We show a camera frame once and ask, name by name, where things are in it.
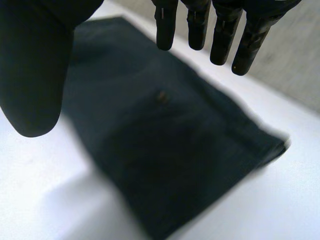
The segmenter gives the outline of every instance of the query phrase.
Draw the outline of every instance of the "robotic hand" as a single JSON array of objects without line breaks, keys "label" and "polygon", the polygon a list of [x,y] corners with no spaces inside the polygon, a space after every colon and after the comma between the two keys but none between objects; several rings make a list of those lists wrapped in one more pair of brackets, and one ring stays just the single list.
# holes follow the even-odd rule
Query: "robotic hand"
[{"label": "robotic hand", "polygon": [[[173,43],[178,0],[152,0],[157,45]],[[189,9],[189,45],[204,46],[210,0],[182,0]],[[245,74],[270,26],[301,0],[213,0],[217,13],[211,61],[226,62],[242,9],[247,24],[232,71]],[[0,0],[0,106],[17,132],[48,133],[57,123],[73,31],[103,0]]]},{"label": "robotic hand", "polygon": [[[156,6],[156,43],[159,49],[169,50],[173,44],[176,11],[179,0],[152,0]],[[189,46],[201,50],[207,32],[211,0],[181,0],[188,8]],[[233,60],[232,72],[245,75],[270,27],[279,21],[301,0],[212,0],[217,20],[214,29],[210,61],[215,65],[226,63],[243,10],[246,26]]]}]

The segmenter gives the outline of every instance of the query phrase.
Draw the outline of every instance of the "white table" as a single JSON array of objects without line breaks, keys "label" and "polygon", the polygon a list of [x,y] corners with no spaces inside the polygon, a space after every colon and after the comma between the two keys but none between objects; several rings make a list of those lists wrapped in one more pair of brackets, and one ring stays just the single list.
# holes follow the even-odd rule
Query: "white table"
[{"label": "white table", "polygon": [[[106,1],[92,18],[114,15],[155,39],[153,22],[114,3]],[[208,53],[178,37],[171,52],[292,142],[278,161],[171,239],[319,240],[320,116],[229,66],[211,64]],[[0,159],[0,240],[148,239],[117,191],[97,175],[65,117],[47,135],[24,138],[0,112]]]}]

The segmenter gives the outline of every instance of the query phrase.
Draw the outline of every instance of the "folded fabric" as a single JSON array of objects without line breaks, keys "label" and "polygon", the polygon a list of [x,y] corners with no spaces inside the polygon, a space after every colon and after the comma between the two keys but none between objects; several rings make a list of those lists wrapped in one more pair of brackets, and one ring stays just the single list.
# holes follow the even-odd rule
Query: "folded fabric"
[{"label": "folded fabric", "polygon": [[85,22],[74,39],[62,111],[152,239],[285,152],[282,139],[126,20]]}]

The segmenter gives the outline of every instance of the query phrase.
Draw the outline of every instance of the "gray wall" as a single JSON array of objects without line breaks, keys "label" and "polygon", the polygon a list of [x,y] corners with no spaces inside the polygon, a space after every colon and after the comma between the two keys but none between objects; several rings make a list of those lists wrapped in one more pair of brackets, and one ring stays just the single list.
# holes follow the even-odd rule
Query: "gray wall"
[{"label": "gray wall", "polygon": [[[154,20],[150,0],[113,0]],[[188,37],[187,10],[179,4],[176,34]],[[216,23],[211,8],[204,48],[211,50]],[[231,65],[246,24],[242,15],[227,63]],[[249,74],[258,81],[320,113],[320,0],[303,0],[274,25],[264,41]]]}]

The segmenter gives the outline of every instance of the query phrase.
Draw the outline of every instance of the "dark cloth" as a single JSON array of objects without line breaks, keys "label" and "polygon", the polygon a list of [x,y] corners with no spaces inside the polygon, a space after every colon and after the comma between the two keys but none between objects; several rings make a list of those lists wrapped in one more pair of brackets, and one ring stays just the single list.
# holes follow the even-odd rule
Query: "dark cloth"
[{"label": "dark cloth", "polygon": [[126,20],[85,22],[74,39],[62,111],[153,239],[286,150]]}]

